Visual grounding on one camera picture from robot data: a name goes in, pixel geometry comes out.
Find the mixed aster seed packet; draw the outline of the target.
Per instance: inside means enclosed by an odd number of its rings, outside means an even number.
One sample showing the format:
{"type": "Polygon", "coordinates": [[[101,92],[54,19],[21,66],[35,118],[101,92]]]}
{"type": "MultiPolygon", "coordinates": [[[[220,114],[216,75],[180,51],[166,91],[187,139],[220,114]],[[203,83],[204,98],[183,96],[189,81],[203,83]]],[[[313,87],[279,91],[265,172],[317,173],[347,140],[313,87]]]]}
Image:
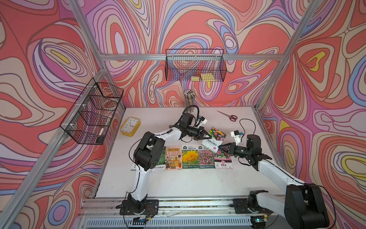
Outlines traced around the mixed aster seed packet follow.
{"type": "Polygon", "coordinates": [[[220,150],[214,154],[214,165],[216,169],[233,169],[231,156],[220,150]]]}

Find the small pink flower seed packet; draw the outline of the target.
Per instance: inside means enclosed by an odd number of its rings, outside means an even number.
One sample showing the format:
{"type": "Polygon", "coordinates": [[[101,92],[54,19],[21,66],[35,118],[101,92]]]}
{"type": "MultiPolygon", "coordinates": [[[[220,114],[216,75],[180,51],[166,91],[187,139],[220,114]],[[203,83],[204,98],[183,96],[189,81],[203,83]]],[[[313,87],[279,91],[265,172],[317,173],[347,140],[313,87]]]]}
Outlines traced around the small pink flower seed packet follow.
{"type": "Polygon", "coordinates": [[[227,134],[218,130],[215,127],[212,127],[209,131],[209,135],[211,136],[211,138],[203,140],[201,145],[208,150],[217,153],[219,150],[219,146],[223,143],[227,134]]]}

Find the yellow sunflower seed packet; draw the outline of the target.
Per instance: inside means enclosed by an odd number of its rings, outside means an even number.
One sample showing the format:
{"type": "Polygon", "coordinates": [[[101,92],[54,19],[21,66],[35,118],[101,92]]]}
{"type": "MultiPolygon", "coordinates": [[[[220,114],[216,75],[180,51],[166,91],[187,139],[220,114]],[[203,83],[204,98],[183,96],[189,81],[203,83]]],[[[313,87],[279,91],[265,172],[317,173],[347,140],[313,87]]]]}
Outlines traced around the yellow sunflower seed packet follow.
{"type": "Polygon", "coordinates": [[[182,166],[183,169],[199,168],[198,145],[182,145],[182,166]]]}

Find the pink flower field seed packet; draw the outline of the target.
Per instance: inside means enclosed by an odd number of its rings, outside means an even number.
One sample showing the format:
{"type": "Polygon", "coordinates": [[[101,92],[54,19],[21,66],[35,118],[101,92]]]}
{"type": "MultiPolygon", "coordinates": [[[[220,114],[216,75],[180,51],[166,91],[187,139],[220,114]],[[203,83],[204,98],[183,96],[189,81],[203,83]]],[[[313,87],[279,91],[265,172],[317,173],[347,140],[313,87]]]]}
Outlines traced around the pink flower field seed packet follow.
{"type": "Polygon", "coordinates": [[[200,169],[215,169],[214,152],[204,146],[199,146],[198,155],[200,169]]]}

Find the orange shop seed packet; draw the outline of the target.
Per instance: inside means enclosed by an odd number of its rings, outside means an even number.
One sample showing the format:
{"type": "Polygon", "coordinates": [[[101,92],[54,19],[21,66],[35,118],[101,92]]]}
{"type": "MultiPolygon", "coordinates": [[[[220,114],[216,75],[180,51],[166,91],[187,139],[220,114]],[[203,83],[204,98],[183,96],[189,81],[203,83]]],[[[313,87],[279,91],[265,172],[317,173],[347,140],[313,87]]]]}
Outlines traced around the orange shop seed packet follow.
{"type": "Polygon", "coordinates": [[[167,146],[165,151],[166,170],[182,169],[181,146],[167,146]]]}

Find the dark green melon seed packet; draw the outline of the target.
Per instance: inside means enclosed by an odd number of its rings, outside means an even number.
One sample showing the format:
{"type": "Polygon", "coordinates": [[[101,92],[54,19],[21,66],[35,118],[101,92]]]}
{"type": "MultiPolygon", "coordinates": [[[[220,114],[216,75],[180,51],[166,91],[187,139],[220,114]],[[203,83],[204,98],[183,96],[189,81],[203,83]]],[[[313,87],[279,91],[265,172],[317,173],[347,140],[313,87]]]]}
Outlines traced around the dark green melon seed packet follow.
{"type": "Polygon", "coordinates": [[[163,147],[159,162],[157,165],[152,169],[152,172],[162,172],[166,170],[165,165],[165,155],[166,155],[166,147],[163,147]]]}

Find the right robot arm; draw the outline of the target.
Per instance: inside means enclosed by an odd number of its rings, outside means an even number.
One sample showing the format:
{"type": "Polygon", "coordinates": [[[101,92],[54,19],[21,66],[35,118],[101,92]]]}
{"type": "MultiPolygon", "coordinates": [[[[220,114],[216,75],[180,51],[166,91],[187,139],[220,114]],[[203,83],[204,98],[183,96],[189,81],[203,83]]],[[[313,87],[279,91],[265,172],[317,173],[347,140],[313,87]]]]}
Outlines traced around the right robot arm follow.
{"type": "Polygon", "coordinates": [[[234,142],[220,145],[219,150],[246,159],[248,166],[268,177],[285,194],[281,198],[267,190],[253,190],[246,202],[233,201],[236,211],[270,210],[285,218],[293,229],[319,229],[330,225],[320,186],[306,183],[272,162],[272,158],[262,152],[258,135],[248,135],[245,147],[234,142]]]}

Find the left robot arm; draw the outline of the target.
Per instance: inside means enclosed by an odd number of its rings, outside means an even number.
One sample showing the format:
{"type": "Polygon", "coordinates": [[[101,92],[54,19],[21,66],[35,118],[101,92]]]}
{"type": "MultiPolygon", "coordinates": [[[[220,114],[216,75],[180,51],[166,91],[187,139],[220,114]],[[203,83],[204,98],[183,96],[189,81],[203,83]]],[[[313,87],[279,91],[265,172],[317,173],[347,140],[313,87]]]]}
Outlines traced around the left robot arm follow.
{"type": "Polygon", "coordinates": [[[211,139],[212,137],[203,127],[207,119],[197,115],[196,121],[192,123],[194,115],[182,113],[179,120],[168,130],[161,133],[146,132],[137,141],[138,146],[133,154],[133,162],[136,167],[136,176],[132,191],[127,192],[126,199],[122,203],[120,213],[142,214],[149,210],[152,214],[157,213],[153,207],[158,206],[159,200],[153,199],[152,204],[147,201],[148,183],[152,170],[158,164],[166,143],[182,140],[189,136],[195,141],[211,139]]]}

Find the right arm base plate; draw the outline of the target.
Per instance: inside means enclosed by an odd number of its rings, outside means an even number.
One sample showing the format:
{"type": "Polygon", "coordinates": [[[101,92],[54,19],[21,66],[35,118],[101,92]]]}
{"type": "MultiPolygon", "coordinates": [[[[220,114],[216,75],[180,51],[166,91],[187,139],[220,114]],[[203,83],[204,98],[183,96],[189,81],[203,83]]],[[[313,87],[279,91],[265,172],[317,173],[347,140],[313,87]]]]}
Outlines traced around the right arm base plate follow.
{"type": "Polygon", "coordinates": [[[271,210],[260,207],[256,200],[252,200],[251,198],[235,198],[229,206],[234,208],[236,214],[271,215],[273,213],[271,210]]]}

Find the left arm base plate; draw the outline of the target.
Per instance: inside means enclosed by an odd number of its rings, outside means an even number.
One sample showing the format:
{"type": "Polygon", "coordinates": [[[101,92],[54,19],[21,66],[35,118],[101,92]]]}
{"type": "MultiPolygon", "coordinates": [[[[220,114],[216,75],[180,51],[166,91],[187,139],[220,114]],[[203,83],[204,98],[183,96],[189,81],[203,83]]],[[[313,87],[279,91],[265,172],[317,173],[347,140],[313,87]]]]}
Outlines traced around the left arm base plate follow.
{"type": "Polygon", "coordinates": [[[156,215],[158,213],[159,200],[148,199],[145,201],[123,200],[120,208],[121,216],[129,215],[156,215]]]}

